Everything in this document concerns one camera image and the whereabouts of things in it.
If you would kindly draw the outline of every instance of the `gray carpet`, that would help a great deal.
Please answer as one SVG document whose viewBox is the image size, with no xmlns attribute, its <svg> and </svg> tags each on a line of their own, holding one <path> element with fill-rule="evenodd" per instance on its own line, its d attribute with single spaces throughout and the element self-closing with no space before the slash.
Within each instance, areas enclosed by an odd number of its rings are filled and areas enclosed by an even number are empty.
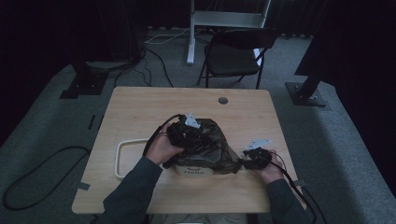
<svg viewBox="0 0 396 224">
<path fill-rule="evenodd" d="M 177 33 L 179 30 L 155 31 Z M 210 36 L 199 35 L 208 40 Z M 163 58 L 175 87 L 203 88 L 196 80 L 203 62 L 204 44 L 196 44 L 195 63 L 186 65 L 186 38 L 173 39 L 161 45 L 147 45 Z M 310 39 L 281 36 L 267 53 L 261 89 L 272 97 L 288 144 L 297 175 L 308 183 L 329 223 L 394 223 L 396 201 L 375 167 L 365 145 L 332 86 L 320 83 L 319 92 L 331 110 L 293 105 L 285 82 L 304 82 L 294 76 Z M 136 69 L 123 73 L 118 86 L 147 86 L 149 70 L 151 86 L 169 87 L 161 62 L 147 52 Z M 92 63 L 109 67 L 114 63 Z M 81 95 L 75 100 L 60 100 L 59 96 L 73 80 L 75 73 L 66 66 L 53 77 L 28 114 L 3 144 L 0 150 L 2 167 L 0 193 L 19 176 L 30 171 L 50 154 L 62 147 L 92 148 L 102 116 L 119 72 L 107 79 L 101 95 Z M 254 89 L 256 77 L 211 79 L 210 88 Z M 15 206 L 35 202 L 46 194 L 68 167 L 83 155 L 82 150 L 62 152 L 10 192 Z M 93 216 L 76 215 L 71 205 L 76 195 L 76 183 L 81 179 L 86 157 L 45 201 L 24 211 L 0 208 L 0 223 L 89 223 Z M 262 222 L 268 215 L 260 215 Z"/>
</svg>

